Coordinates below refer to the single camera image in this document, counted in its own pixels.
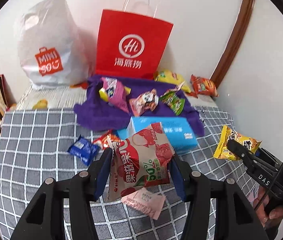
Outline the right hand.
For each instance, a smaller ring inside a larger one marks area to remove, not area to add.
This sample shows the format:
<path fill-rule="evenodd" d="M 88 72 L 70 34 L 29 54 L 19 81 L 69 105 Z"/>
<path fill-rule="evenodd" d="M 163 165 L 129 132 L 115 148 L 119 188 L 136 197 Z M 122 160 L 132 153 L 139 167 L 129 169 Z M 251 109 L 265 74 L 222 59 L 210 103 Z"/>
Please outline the right hand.
<path fill-rule="evenodd" d="M 259 201 L 261 201 L 263 195 L 265 194 L 266 190 L 259 186 L 257 197 L 253 201 L 253 207 L 256 208 Z M 261 203 L 261 205 L 255 210 L 257 217 L 259 218 L 261 224 L 263 227 L 266 226 L 267 222 L 276 221 L 274 224 L 279 224 L 281 220 L 283 219 L 283 207 L 278 206 L 275 209 L 273 209 L 269 214 L 266 214 L 265 212 L 265 206 L 267 206 L 269 202 L 269 196 L 266 195 L 265 199 Z"/>

